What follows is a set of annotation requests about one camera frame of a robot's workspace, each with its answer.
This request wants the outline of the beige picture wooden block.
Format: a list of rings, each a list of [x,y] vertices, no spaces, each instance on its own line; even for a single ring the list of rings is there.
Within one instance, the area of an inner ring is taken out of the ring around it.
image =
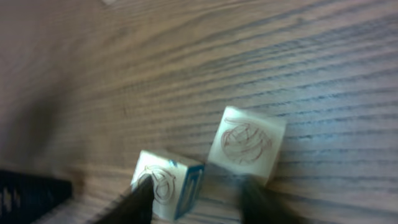
[[[266,185],[274,175],[286,125],[280,118],[227,106],[207,161]]]

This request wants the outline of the blue edged wooden block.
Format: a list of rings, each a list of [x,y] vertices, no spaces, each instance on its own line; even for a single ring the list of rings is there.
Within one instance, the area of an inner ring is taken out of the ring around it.
[[[142,150],[131,187],[136,189],[146,177],[152,177],[153,212],[159,218],[173,222],[193,207],[201,188],[204,169],[204,163],[178,154]]]

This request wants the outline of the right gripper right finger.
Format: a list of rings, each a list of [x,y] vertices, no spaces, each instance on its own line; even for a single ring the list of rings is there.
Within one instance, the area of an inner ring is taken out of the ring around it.
[[[253,175],[242,175],[239,183],[239,209],[243,224],[304,224],[276,194]]]

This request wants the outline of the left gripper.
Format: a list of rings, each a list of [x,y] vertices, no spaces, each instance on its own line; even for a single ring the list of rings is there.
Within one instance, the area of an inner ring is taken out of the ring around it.
[[[33,223],[72,197],[67,180],[1,171],[1,224]]]

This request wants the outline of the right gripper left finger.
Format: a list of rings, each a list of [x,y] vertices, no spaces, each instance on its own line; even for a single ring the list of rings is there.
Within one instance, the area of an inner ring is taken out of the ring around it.
[[[154,181],[149,175],[128,195],[108,207],[94,224],[151,224],[154,201]]]

